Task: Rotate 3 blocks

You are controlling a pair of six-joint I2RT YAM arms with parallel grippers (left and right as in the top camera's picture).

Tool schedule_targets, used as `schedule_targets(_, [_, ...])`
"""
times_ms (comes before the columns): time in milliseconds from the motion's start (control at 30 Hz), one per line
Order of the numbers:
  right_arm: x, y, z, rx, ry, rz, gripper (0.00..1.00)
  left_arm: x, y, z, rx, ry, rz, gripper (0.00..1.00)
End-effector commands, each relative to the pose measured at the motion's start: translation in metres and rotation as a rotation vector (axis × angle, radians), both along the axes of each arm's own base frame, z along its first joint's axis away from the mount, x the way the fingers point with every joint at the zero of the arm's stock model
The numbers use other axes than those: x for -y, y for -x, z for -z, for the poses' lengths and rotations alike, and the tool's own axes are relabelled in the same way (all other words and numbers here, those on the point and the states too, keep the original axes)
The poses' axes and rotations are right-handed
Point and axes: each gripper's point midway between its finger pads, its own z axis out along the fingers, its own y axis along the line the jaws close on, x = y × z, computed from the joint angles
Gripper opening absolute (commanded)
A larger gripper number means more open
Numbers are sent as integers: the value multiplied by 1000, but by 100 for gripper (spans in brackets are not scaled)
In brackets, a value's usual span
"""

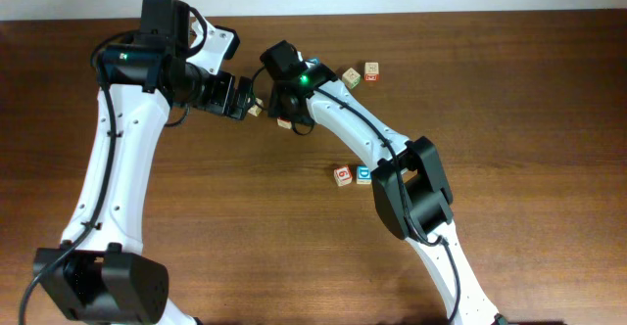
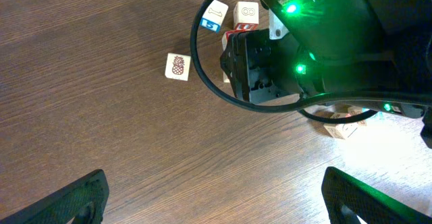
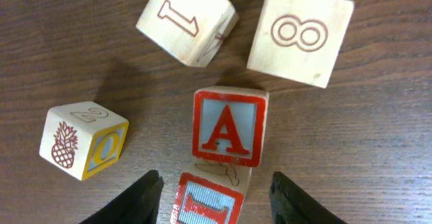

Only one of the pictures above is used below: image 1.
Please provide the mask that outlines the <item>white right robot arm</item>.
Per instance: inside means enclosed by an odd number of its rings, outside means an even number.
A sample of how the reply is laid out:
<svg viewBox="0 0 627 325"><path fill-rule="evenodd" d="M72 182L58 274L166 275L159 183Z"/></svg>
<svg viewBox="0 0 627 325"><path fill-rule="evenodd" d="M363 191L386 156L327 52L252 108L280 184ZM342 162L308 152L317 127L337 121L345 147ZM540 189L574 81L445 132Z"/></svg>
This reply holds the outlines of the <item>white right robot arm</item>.
<svg viewBox="0 0 627 325"><path fill-rule="evenodd" d="M435 145L391 129L354 98L346 80L287 41L265 50L260 61L273 81L270 116L327 128L367 167L379 218L418 255L449 323L506 323L460 245L453 193Z"/></svg>

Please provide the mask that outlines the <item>red number 9 block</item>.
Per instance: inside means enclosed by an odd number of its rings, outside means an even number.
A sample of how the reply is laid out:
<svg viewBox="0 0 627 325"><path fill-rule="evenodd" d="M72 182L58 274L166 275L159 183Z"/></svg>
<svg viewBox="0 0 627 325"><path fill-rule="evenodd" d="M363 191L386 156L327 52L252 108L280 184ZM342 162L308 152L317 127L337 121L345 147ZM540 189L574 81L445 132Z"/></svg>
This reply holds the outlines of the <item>red number 9 block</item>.
<svg viewBox="0 0 627 325"><path fill-rule="evenodd" d="M343 165L333 170L333 177L339 187L348 185L353 182L353 174L348 165Z"/></svg>

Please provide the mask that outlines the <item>red letter I block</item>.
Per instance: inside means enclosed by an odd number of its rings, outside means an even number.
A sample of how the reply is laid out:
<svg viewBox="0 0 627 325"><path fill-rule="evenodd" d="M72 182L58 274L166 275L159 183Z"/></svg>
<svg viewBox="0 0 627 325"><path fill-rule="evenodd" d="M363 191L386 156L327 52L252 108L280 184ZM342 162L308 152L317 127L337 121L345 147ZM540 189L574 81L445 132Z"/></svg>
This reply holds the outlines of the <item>red letter I block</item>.
<svg viewBox="0 0 627 325"><path fill-rule="evenodd" d="M290 120L279 117L277 120L277 124L280 127L286 128L286 129L292 129L293 128L293 124Z"/></svg>

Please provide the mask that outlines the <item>blue letter D block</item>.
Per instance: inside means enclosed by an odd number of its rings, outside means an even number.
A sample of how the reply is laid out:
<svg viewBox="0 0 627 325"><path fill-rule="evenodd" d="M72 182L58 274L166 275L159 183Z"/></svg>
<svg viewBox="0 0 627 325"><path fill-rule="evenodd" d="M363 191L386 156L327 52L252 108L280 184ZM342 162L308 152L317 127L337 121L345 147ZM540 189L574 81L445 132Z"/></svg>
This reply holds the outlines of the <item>blue letter D block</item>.
<svg viewBox="0 0 627 325"><path fill-rule="evenodd" d="M360 185L368 185L371 183L371 173L367 166L358 165L356 168L356 181Z"/></svg>

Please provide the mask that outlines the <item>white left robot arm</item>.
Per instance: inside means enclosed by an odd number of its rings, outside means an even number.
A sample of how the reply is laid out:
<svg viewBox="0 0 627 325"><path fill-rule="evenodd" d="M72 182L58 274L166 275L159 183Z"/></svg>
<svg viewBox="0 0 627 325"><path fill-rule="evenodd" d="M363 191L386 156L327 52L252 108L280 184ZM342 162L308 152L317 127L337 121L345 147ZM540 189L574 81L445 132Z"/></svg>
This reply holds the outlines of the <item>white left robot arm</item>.
<svg viewBox="0 0 627 325"><path fill-rule="evenodd" d="M82 190L60 245L41 248L32 285L71 321L191 324L169 296L169 273L143 254L142 221L154 153L175 107L235 120L251 80L221 70L237 33L179 0L143 0L137 29L91 54L98 124Z"/></svg>

